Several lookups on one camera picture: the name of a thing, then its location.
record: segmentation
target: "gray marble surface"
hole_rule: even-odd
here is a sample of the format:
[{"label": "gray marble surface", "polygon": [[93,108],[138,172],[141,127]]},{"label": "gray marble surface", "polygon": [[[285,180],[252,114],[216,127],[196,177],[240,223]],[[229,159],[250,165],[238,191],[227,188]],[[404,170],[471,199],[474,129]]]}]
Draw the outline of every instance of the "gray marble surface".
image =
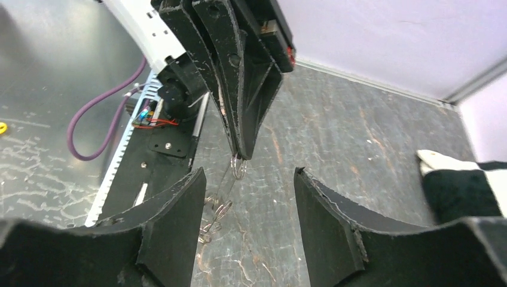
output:
[{"label": "gray marble surface", "polygon": [[[141,54],[93,1],[0,4],[0,121],[10,126],[0,136],[0,217],[81,225],[111,151],[74,160],[67,123],[127,78]],[[119,101],[83,118],[80,151],[100,145]],[[421,148],[472,159],[455,112],[298,67],[265,119],[248,174],[233,188],[224,229],[197,250],[193,286],[309,286],[292,185],[297,166],[372,210],[430,225],[414,153]],[[229,156],[211,105],[195,162],[210,188]]]},{"label": "gray marble surface", "polygon": [[[292,184],[297,166],[376,212],[431,225],[417,149],[473,159],[457,113],[298,67],[265,119],[248,174],[233,188],[224,229],[198,248],[192,286],[310,286]],[[210,188],[228,157],[211,106],[194,165],[206,168]]]}]

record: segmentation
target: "yellow object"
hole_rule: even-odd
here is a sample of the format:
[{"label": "yellow object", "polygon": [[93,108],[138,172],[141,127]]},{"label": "yellow object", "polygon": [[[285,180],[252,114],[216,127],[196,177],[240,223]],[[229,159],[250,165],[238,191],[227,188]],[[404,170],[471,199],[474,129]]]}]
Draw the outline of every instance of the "yellow object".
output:
[{"label": "yellow object", "polygon": [[5,133],[7,130],[7,124],[6,123],[0,123],[0,135]]}]

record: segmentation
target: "purple cable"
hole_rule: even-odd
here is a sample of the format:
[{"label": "purple cable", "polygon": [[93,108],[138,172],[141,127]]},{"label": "purple cable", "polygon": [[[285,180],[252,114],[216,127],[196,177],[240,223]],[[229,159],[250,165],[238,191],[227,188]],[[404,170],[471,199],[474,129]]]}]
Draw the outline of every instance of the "purple cable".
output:
[{"label": "purple cable", "polygon": [[[111,121],[111,126],[109,127],[108,134],[106,135],[106,138],[104,139],[104,142],[102,142],[102,145],[100,148],[92,155],[84,156],[76,150],[76,147],[74,146],[74,130],[76,128],[76,125],[80,118],[93,106],[98,104],[99,102],[103,101],[107,97],[112,96],[113,94],[116,94],[118,91],[120,91],[122,88],[127,87],[130,85],[133,81],[136,80],[137,77],[142,73],[144,70],[144,67],[146,66],[146,58],[143,57],[141,61],[141,65],[139,65],[137,71],[128,79],[125,80],[125,82],[121,83],[118,87],[115,87],[104,94],[101,94],[100,96],[96,97],[95,99],[89,101],[86,105],[84,105],[71,119],[71,122],[69,123],[69,127],[67,128],[67,147],[69,148],[69,151],[71,154],[82,161],[90,161],[97,158],[108,146],[109,142],[111,141],[112,135],[116,129],[116,126],[118,125],[118,122],[120,121],[121,112],[123,110],[123,106],[127,103],[129,100],[128,96],[124,96],[123,100],[120,103],[120,106],[116,110],[116,113],[114,114],[114,117]],[[140,89],[142,89],[142,86],[139,86],[137,88],[134,88],[130,90],[131,94],[134,94],[138,92]]]}]

